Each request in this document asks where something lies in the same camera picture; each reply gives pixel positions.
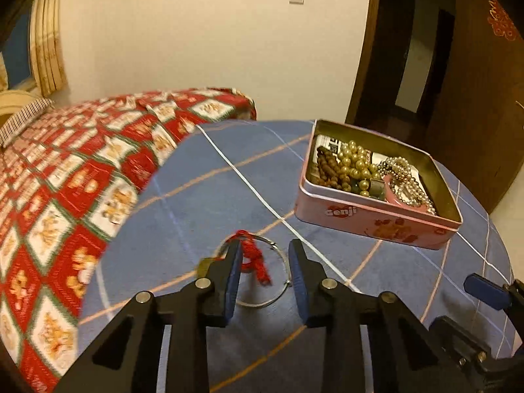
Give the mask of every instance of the door frame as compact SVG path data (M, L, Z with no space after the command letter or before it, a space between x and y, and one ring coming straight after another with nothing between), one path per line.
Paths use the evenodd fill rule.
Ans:
M364 41L362 43L362 51L360 61L358 62L357 76L355 77L355 84L353 85L353 92L349 107L346 114L346 124L353 124L358 111L358 105L361 100L362 91L366 82L367 69L371 59L371 49L375 40L375 29L377 26L378 15L378 1L369 0L367 8L366 29L364 31Z

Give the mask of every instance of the striped pillow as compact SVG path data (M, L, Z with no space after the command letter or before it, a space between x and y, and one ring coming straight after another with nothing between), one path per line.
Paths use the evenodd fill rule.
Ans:
M48 107L54 108L54 101L51 99L37 99L12 114L0 128L0 143L2 147L5 148L10 144L13 139L26 129L33 119L41 115Z

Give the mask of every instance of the blue tablecloth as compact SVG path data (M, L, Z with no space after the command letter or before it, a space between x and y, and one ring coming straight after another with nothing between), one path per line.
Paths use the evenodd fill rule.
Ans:
M504 312L462 288L473 272L499 285L513 281L504 244L480 203L439 166L464 218L447 250L439 251L303 223L293 207L311 128L311 122L224 122L204 127L209 139L198 131L182 142L96 269L82 310L79 351L137 291L179 290L194 279L191 272L199 259L212 255L231 233L246 229L284 250L297 237L294 230L311 244L306 246L309 258L321 261L328 276L341 280L341 274L367 294L394 291L426 326L436 316L449 315L486 341L494 356L508 357L514 327ZM243 274L239 298L244 301L263 301L284 282L279 257L267 248L264 253L273 285L261 287L253 274ZM227 328L208 329L211 391L316 393L323 335L322 328L303 329L291 288L269 307L237 306ZM167 337L164 341L158 391L163 391L166 370Z

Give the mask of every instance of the red string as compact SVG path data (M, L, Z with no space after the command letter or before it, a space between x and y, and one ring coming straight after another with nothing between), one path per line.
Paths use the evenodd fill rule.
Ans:
M242 272L255 270L258 282L262 285L271 284L271 278L264 265L264 256L262 251L256 246L253 236L248 231L236 231L231 237L231 240L233 239L240 239L244 258L249 260L247 263L242 263Z

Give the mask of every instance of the metal screw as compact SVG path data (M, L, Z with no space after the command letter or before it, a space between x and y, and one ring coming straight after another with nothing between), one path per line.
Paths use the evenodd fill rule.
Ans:
M151 298L151 293L149 293L148 291L140 291L135 296L135 300L138 301L139 303L146 303L149 301L150 298Z
M381 294L382 301L385 301L386 303L395 303L397 300L397 296L393 294L391 291L384 291Z
M477 355L477 359L479 362L484 362L486 360L488 356L486 355L486 352L480 352L478 355Z
M195 281L195 285L197 288L203 290L211 285L211 281L208 278L200 278Z
M338 284L339 283L337 281L331 278L325 278L322 280L322 286L324 288L327 288L328 290L332 290L333 288L336 288Z

